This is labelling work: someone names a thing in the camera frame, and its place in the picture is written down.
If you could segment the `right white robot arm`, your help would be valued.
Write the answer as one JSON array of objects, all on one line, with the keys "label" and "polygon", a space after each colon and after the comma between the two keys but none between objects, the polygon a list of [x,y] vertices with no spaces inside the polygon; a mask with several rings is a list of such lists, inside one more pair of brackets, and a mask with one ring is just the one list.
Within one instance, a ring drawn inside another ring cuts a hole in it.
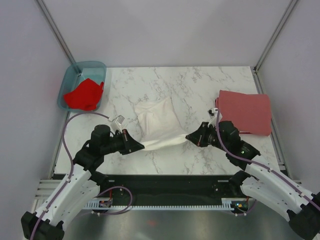
[{"label": "right white robot arm", "polygon": [[202,122],[185,138],[197,147],[213,146],[225,151],[227,159],[240,168],[230,179],[233,196],[244,194],[261,202],[282,216],[304,240],[312,240],[320,233],[320,195],[274,169],[256,148],[241,139],[232,122]]}]

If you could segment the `white t shirt red print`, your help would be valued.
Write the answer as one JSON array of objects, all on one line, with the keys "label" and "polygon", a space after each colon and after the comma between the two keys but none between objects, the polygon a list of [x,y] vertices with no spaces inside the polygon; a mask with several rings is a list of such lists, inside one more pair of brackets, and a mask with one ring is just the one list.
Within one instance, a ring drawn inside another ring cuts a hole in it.
[{"label": "white t shirt red print", "polygon": [[178,120],[170,97],[139,102],[134,111],[142,130],[140,143],[145,151],[177,146],[187,141],[187,133]]}]

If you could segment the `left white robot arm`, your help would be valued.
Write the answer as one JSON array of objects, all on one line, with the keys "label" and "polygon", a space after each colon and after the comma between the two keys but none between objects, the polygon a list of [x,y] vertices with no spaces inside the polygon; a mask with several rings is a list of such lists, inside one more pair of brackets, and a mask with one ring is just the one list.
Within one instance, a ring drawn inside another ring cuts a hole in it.
[{"label": "left white robot arm", "polygon": [[21,218],[27,240],[61,240],[67,225],[93,198],[110,191],[107,176],[97,171],[108,154],[131,154],[145,147],[126,129],[111,134],[108,125],[97,125],[90,139],[71,160],[71,167],[48,199],[34,212]]}]

